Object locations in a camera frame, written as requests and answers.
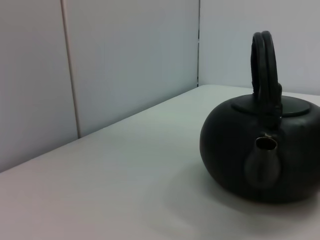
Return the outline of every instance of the table surface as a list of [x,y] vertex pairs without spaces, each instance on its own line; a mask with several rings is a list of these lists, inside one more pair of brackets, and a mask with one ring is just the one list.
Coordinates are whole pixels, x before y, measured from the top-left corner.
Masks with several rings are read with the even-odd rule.
[[247,202],[202,163],[207,115],[251,92],[204,85],[1,173],[1,239],[318,240],[318,197]]

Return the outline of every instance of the teapot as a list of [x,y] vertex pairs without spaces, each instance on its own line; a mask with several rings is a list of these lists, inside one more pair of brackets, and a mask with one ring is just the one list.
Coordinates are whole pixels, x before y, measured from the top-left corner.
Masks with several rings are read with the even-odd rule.
[[248,200],[283,204],[320,188],[320,108],[282,96],[270,32],[251,45],[253,93],[229,99],[206,118],[203,163],[224,189]]

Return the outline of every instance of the teapot body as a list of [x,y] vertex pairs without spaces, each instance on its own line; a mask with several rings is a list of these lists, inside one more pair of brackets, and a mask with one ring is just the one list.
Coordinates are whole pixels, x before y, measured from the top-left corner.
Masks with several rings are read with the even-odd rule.
[[[270,129],[256,115],[235,110],[233,103],[240,98],[218,105],[202,127],[200,153],[211,176],[225,189],[253,201],[288,203],[316,194],[320,188],[320,108],[304,101],[309,105],[307,112],[282,117],[279,127]],[[272,187],[259,188],[246,179],[245,166],[256,139],[266,136],[277,142],[280,172]]]

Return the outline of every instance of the teapot spout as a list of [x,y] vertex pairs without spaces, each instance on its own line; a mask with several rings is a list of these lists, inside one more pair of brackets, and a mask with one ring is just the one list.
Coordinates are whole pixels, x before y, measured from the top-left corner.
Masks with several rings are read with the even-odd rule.
[[278,143],[270,137],[255,140],[253,150],[244,163],[244,175],[252,187],[268,189],[275,185],[281,170],[277,150]]

